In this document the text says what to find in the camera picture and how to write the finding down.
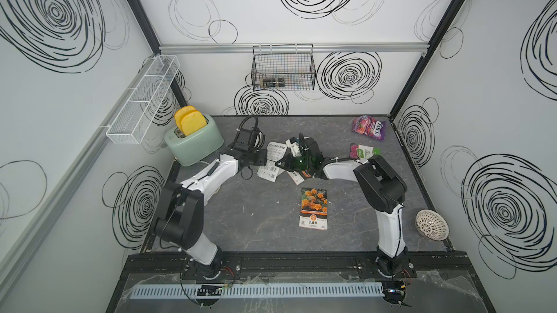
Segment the green vegetable seed packet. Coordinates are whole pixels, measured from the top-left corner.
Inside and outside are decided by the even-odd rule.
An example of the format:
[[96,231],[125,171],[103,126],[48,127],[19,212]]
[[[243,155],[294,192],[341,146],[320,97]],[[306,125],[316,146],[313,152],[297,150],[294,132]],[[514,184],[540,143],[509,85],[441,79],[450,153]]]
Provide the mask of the green vegetable seed packet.
[[276,178],[283,172],[276,166],[276,163],[283,159],[287,152],[287,145],[284,143],[270,142],[267,147],[267,163],[258,169],[259,178],[269,182],[275,182]]

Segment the impatiens pink flower packet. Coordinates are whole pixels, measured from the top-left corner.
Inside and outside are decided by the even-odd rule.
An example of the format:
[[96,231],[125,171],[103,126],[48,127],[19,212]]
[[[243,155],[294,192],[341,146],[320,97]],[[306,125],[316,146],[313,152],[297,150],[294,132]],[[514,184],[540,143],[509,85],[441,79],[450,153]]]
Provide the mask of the impatiens pink flower packet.
[[349,151],[349,157],[355,160],[367,160],[372,156],[379,156],[380,154],[381,149],[378,147],[357,144],[352,144]]

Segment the large marigold seed packet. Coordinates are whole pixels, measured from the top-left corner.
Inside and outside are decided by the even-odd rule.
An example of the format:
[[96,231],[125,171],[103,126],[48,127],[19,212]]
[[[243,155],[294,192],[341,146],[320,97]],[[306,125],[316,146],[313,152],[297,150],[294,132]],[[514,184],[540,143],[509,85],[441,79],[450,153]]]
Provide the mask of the large marigold seed packet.
[[328,230],[328,198],[324,189],[300,190],[299,226],[314,230]]

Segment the small marigold seed packet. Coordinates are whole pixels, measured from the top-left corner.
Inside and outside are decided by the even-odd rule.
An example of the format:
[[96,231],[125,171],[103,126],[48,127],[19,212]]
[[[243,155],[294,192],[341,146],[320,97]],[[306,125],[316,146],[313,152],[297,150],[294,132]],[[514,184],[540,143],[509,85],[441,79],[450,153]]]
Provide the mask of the small marigold seed packet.
[[288,175],[296,185],[300,185],[305,181],[304,177],[298,172],[288,172]]

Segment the mixed flowers seed packet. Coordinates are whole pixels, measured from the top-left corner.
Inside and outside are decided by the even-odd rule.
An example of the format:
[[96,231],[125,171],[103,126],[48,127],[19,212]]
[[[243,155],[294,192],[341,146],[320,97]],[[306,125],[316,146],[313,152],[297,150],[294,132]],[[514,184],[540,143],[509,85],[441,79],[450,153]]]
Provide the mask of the mixed flowers seed packet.
[[290,149],[290,153],[294,157],[300,157],[302,154],[300,152],[300,144],[298,143],[295,137],[292,137],[286,141],[288,149]]

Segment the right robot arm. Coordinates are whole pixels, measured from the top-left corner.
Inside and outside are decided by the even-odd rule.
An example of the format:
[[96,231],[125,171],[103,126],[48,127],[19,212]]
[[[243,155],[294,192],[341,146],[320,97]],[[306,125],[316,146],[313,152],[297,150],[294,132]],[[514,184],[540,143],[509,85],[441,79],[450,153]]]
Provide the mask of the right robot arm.
[[287,172],[315,179],[342,179],[357,182],[377,216],[379,241],[376,266],[379,273],[392,278],[403,271],[408,248],[403,237],[403,204],[406,183],[380,155],[366,160],[326,158],[311,137],[300,137],[291,144],[291,152],[275,166]]

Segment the mint green toaster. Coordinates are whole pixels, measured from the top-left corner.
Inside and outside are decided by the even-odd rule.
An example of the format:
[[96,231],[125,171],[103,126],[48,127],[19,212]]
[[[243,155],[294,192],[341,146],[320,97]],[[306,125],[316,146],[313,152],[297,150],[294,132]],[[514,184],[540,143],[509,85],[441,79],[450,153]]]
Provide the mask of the mint green toaster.
[[191,166],[223,146],[224,138],[216,122],[209,115],[206,115],[205,119],[207,125],[188,136],[178,127],[165,133],[165,144],[181,166]]

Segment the yellow toast slice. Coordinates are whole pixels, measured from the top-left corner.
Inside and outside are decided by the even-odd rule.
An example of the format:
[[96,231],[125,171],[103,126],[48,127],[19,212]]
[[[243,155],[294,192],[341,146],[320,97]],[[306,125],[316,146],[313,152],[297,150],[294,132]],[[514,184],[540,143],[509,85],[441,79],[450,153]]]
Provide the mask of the yellow toast slice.
[[185,136],[197,132],[207,126],[207,119],[199,111],[191,111],[180,121],[180,128]]
[[196,110],[197,109],[192,105],[187,105],[183,108],[180,108],[174,115],[174,120],[175,120],[175,123],[176,123],[177,127],[181,126],[181,121],[186,115],[188,115],[190,113],[193,113]]

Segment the dark object in basket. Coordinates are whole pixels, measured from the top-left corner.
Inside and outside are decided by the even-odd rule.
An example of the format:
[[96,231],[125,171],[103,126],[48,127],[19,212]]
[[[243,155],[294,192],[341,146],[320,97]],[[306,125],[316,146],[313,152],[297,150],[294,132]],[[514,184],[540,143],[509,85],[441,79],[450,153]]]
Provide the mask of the dark object in basket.
[[265,89],[280,89],[286,87],[285,78],[264,78],[260,85]]

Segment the purple candy bag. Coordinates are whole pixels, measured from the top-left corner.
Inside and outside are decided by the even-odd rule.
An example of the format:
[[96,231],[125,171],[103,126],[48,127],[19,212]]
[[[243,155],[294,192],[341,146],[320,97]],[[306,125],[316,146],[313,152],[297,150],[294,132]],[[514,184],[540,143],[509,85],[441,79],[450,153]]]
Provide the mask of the purple candy bag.
[[352,131],[374,140],[383,141],[386,137],[386,122],[371,116],[360,116],[352,123]]

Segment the yellow toast slice back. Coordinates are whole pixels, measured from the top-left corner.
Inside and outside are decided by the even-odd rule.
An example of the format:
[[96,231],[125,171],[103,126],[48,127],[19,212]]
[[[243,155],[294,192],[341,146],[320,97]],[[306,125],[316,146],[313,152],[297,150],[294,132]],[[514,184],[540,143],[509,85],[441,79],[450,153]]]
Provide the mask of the yellow toast slice back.
[[181,121],[186,115],[188,115],[190,113],[193,113],[196,110],[197,109],[192,105],[187,105],[183,108],[180,108],[174,115],[174,120],[175,120],[175,123],[176,123],[177,127],[181,126]]

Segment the white perforated strainer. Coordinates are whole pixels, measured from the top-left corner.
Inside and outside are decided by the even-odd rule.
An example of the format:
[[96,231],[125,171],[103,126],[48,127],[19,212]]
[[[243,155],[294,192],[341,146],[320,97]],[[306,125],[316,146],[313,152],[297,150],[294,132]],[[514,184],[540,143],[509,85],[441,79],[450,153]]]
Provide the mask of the white perforated strainer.
[[449,237],[450,228],[446,220],[436,211],[424,209],[416,214],[415,225],[425,238],[444,241]]

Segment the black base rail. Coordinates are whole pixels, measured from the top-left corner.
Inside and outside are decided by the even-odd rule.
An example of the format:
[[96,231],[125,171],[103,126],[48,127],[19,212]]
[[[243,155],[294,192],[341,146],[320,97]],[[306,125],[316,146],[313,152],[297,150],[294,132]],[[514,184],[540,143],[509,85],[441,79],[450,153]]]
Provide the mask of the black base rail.
[[387,269],[375,251],[364,252],[253,252],[225,251],[214,265],[201,265],[185,253],[154,252],[130,255],[120,277],[132,274],[180,274],[186,278],[214,278],[219,271],[239,279],[249,273],[262,272],[355,272],[358,277],[388,278],[404,274],[416,277],[418,271],[434,269],[468,269],[471,261],[462,251],[410,251]]

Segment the aluminium wall rail back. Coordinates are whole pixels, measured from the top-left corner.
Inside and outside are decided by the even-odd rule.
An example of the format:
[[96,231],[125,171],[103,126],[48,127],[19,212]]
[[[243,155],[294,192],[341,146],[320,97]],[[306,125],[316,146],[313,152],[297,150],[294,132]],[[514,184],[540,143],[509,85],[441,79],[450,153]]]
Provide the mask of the aluminium wall rail back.
[[269,43],[269,44],[162,44],[161,54],[223,54],[223,53],[426,53],[425,42],[365,42],[365,43]]

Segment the aluminium wall rail left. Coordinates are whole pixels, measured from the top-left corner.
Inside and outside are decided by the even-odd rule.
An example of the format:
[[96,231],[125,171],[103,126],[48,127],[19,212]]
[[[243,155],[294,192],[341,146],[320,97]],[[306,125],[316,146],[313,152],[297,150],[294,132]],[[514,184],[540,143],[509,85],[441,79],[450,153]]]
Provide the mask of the aluminium wall rail left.
[[66,171],[58,185],[48,191],[48,178],[42,166],[39,166],[41,176],[44,178],[44,189],[41,191],[41,200],[36,203],[38,214],[31,220],[27,230],[20,236],[16,243],[10,248],[10,252],[2,258],[1,262],[1,298],[9,295],[12,287],[17,283],[20,275],[25,271],[31,258],[41,246],[43,240],[56,223],[75,191],[81,186],[85,176],[95,164],[104,150],[104,146],[110,141],[106,132],[118,112],[131,94],[131,88],[138,82],[138,75],[129,87],[129,94],[124,94],[104,120],[106,126],[96,129],[93,137],[88,141],[86,147],[80,152],[70,168]]

